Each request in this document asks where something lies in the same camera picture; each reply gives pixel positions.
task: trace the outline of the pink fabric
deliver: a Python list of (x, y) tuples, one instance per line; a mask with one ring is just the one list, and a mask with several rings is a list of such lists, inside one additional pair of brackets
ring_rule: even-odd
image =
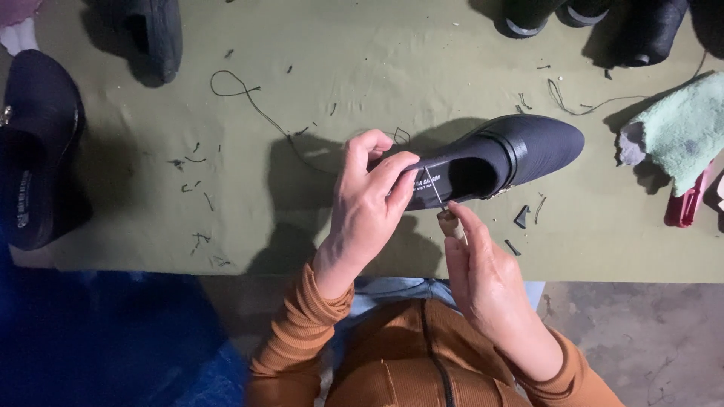
[(0, 0), (0, 28), (32, 17), (42, 2), (43, 0)]

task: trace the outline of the zipper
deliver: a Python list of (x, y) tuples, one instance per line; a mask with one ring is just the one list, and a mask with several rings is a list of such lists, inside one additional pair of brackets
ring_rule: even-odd
[(453, 400), (453, 384), (450, 382), (450, 375), (447, 374), (447, 370), (443, 367), (440, 359), (435, 355), (432, 350), (432, 339), (430, 338), (430, 330), (427, 326), (427, 313), (425, 312), (426, 300), (420, 301), (420, 317), (422, 318), (422, 333), (425, 337), (425, 343), (427, 344), (427, 356), (432, 359), (432, 363), (440, 372), (442, 377), (442, 386), (445, 389), (445, 407), (455, 407), (455, 400)]

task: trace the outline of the hand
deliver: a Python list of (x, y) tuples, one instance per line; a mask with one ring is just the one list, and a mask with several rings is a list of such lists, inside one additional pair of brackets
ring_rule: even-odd
[(339, 298), (392, 236), (412, 198), (417, 171), (400, 173), (420, 160), (404, 151), (367, 172), (370, 161), (392, 147), (392, 139), (370, 130), (349, 140), (345, 166), (337, 179), (332, 229), (312, 261), (323, 298)]
[(467, 248), (445, 238), (452, 296), (475, 330), (487, 337), (531, 379), (552, 379), (563, 365), (558, 341), (528, 301), (515, 257), (490, 238), (469, 208), (450, 202), (468, 238)]

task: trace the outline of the red object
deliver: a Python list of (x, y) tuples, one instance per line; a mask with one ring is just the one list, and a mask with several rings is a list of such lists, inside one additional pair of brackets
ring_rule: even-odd
[(666, 226), (689, 227), (694, 223), (694, 215), (699, 205), (702, 204), (704, 198), (704, 189), (706, 188), (709, 173), (712, 171), (712, 163), (702, 172), (696, 179), (694, 186), (686, 191), (682, 196), (670, 196), (669, 204), (666, 206), (666, 214), (664, 215), (664, 224)]

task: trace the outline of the woman's right hand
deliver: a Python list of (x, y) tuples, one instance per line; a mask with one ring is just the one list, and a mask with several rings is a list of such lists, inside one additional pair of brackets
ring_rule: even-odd
[(450, 289), (460, 312), (531, 379), (552, 379), (563, 365), (563, 352), (531, 308), (515, 257), (492, 241), (469, 208), (455, 202), (448, 208), (468, 238), (467, 247), (445, 238)]

